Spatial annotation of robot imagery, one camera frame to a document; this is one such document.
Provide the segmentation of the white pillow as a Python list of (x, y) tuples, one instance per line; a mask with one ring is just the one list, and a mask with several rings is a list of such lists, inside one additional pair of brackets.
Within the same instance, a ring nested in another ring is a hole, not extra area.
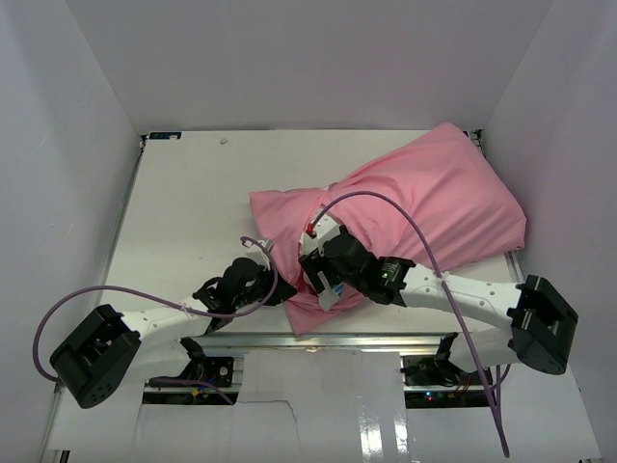
[(318, 293), (318, 304), (320, 309), (323, 312), (328, 312), (340, 301), (343, 289), (344, 283), (326, 285), (324, 289)]

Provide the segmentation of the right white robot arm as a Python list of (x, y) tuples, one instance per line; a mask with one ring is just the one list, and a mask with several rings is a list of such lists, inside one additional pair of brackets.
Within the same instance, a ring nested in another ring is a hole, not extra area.
[(446, 384), (460, 383), (479, 366), (519, 363), (561, 375), (568, 365), (578, 315), (545, 278), (530, 275), (515, 284), (437, 276), (409, 259), (376, 257), (343, 226), (303, 234), (299, 262), (324, 312), (349, 286), (376, 304), (459, 313), (487, 324), (468, 339), (443, 338), (435, 371)]

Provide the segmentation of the pink floral pillowcase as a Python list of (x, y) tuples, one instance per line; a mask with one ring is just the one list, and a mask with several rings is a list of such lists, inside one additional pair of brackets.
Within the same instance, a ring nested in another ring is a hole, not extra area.
[(299, 263), (300, 237), (325, 205), (377, 257), (451, 270), (524, 246), (526, 218), (513, 194), (477, 146), (451, 123), (372, 160), (327, 188), (254, 191), (250, 207), (259, 233), (297, 294), (284, 309), (292, 331), (304, 335), (357, 307), (351, 287), (323, 312)]

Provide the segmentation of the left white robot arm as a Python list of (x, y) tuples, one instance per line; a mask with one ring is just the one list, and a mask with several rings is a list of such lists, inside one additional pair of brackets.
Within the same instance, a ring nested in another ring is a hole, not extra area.
[(177, 309), (96, 307), (56, 348), (50, 364), (82, 409), (99, 405), (129, 383), (227, 386), (220, 365), (207, 358), (197, 339), (228, 325), (240, 309), (277, 306), (296, 293), (279, 272), (238, 258)]

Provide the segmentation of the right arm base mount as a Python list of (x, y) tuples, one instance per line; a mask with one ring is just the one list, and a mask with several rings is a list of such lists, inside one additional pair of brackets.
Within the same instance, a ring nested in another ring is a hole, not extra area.
[(449, 362), (449, 348), (458, 337), (457, 333), (445, 335), (435, 354), (402, 357), (400, 372), (408, 410), (489, 406), (479, 373), (464, 372)]

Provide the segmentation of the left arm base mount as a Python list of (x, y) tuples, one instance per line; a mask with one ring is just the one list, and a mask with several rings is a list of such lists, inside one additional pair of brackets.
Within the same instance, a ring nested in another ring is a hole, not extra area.
[(159, 405), (234, 405), (237, 393), (224, 389), (233, 384), (234, 359), (208, 357), (193, 339), (180, 345), (188, 354), (188, 364), (176, 377), (158, 377), (147, 381), (153, 392), (145, 392), (145, 404)]

